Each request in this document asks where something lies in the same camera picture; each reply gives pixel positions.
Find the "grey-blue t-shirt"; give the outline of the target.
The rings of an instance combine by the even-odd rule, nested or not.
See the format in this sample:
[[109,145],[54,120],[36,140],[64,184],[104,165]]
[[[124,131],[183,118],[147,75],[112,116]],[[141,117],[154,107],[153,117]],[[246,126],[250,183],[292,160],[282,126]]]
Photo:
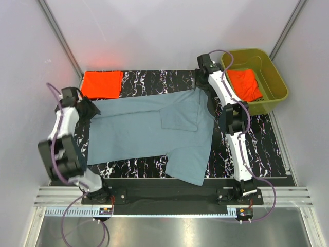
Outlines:
[[166,155],[166,174],[202,186],[214,118],[201,89],[95,102],[87,163]]

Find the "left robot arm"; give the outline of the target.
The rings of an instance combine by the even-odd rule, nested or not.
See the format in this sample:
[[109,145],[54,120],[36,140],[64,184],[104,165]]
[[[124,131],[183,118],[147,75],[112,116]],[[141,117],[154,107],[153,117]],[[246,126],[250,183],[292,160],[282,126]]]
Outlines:
[[47,83],[57,102],[56,121],[46,140],[38,143],[38,151],[49,178],[65,185],[75,185],[85,196],[97,203],[107,203],[111,191],[105,180],[87,166],[74,138],[77,124],[88,124],[100,110],[77,87],[61,90]]

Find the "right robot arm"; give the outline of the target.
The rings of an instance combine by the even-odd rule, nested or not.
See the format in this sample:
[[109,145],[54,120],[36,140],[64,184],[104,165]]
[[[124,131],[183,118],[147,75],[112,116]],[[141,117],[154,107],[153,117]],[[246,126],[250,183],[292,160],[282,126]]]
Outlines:
[[226,69],[215,63],[210,54],[197,57],[198,68],[195,70],[194,87],[209,92],[209,97],[216,95],[222,104],[218,119],[220,131],[225,134],[234,165],[234,185],[227,198],[220,201],[235,200],[240,204],[251,205],[257,195],[257,186],[249,165],[245,134],[250,129],[251,119],[248,103],[242,101],[231,87]]

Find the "folded orange t-shirt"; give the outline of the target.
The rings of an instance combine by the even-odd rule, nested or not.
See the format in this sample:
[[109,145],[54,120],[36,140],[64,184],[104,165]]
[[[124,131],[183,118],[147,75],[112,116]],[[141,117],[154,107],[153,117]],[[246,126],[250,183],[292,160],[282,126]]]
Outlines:
[[122,90],[122,71],[86,72],[81,91],[91,99],[117,99]]

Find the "orange t-shirt in bin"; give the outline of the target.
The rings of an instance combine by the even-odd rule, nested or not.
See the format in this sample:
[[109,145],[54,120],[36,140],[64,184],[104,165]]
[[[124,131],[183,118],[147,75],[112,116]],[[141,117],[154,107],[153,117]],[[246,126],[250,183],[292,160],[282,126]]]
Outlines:
[[236,95],[243,101],[253,102],[263,97],[252,69],[227,70]]

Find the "olive green plastic bin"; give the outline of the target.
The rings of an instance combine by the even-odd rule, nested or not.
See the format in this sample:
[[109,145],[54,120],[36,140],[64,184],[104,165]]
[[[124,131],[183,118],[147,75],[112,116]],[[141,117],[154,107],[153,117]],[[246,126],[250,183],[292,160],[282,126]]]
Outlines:
[[221,57],[223,68],[235,71],[249,70],[261,96],[248,102],[251,116],[272,112],[288,96],[288,88],[269,55],[258,48],[232,50]]

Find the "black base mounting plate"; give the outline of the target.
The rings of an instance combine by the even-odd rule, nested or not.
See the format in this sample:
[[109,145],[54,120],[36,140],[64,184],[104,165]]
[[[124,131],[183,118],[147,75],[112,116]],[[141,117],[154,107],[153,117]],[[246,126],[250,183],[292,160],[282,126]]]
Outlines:
[[[227,198],[233,188],[234,179],[204,179],[202,186],[196,186],[178,179],[129,179],[110,178],[105,183],[114,196],[114,214],[140,215],[219,215],[227,212],[227,206],[248,207]],[[253,197],[252,206],[264,204],[261,191]]]

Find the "black marbled table mat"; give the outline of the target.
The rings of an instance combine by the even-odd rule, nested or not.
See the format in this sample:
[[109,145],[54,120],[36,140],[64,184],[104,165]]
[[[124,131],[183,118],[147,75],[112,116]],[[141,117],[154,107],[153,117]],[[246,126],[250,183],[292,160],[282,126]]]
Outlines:
[[[185,91],[191,88],[193,78],[192,70],[126,70],[121,97]],[[246,146],[252,172],[256,176],[280,178],[287,175],[268,115],[251,117]],[[100,163],[90,166],[90,169],[104,178],[166,178],[167,161],[163,155]],[[205,177],[230,178],[233,173],[227,140],[219,129],[214,129]]]

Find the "left orange connector box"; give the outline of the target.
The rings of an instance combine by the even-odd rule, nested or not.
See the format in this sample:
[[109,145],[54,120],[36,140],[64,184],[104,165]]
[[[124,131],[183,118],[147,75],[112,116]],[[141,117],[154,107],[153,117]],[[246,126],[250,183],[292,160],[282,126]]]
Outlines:
[[99,215],[112,215],[113,208],[112,207],[101,207],[99,209]]

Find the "orange connector box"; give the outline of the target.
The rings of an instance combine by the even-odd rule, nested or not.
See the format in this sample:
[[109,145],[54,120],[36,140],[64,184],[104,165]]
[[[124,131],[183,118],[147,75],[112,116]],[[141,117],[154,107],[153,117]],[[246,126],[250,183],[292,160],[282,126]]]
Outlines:
[[252,208],[240,208],[237,210],[237,215],[240,217],[247,217],[253,215]]
[[112,215],[113,208],[112,207],[101,207],[99,209],[99,215]]

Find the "right orange connector box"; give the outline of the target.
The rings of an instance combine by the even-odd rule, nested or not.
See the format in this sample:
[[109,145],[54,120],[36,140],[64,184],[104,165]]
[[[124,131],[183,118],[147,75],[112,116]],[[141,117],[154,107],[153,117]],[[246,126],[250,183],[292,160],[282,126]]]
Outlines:
[[247,217],[253,215],[252,208],[240,208],[237,210],[237,215],[240,217]]

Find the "aluminium frame rail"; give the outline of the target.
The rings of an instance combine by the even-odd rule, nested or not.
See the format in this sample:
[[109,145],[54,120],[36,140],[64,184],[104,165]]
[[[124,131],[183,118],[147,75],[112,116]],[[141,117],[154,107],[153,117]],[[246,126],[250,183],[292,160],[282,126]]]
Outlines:
[[34,202],[47,216],[234,218],[239,209],[267,213],[272,207],[312,207],[305,187],[260,187],[248,199],[233,199],[228,188],[117,188],[113,199],[90,200],[75,187],[41,187]]

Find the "left aluminium corner post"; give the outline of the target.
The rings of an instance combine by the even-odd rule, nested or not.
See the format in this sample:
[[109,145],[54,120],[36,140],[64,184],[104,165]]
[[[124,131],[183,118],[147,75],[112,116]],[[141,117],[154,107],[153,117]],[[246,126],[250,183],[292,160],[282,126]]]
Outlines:
[[83,70],[80,68],[78,61],[76,60],[71,48],[69,47],[63,32],[49,6],[47,1],[45,0],[36,0],[37,4],[39,5],[45,19],[47,20],[50,28],[52,29],[54,35],[56,36],[59,44],[61,45],[64,53],[66,54],[72,68],[74,69],[76,75],[79,78],[79,81],[81,82],[84,76]]

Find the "aluminium corner post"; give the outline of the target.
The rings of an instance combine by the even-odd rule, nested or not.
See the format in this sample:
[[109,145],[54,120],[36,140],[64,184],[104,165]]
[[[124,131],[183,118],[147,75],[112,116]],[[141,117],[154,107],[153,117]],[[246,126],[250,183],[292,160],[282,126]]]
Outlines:
[[289,33],[291,32],[294,24],[296,23],[297,19],[299,18],[300,14],[302,13],[303,9],[305,8],[308,0],[298,0],[297,4],[295,5],[288,21],[286,22],[281,34],[279,35],[269,57],[273,61],[277,56],[278,52],[280,51],[282,45],[284,44],[285,40],[287,39]]
[[47,1],[45,0],[36,0],[37,4],[39,5],[45,19],[47,20],[50,28],[52,29],[54,35],[56,36],[59,44],[61,45],[64,53],[66,54],[72,68],[74,69],[76,75],[79,78],[79,81],[81,82],[84,76],[83,70],[80,68],[78,61],[76,60],[71,48],[69,47],[63,32],[49,6]]

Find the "right aluminium corner post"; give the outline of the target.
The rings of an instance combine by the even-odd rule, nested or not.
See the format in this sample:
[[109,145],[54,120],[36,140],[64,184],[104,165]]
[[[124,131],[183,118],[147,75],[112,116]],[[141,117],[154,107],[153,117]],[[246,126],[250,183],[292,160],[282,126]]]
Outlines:
[[277,56],[278,52],[280,51],[282,45],[284,44],[285,40],[287,39],[289,33],[291,32],[294,24],[296,23],[297,19],[299,18],[300,14],[302,13],[303,9],[305,8],[308,0],[298,0],[297,4],[295,5],[288,21],[286,22],[281,34],[279,35],[269,57],[273,61]]

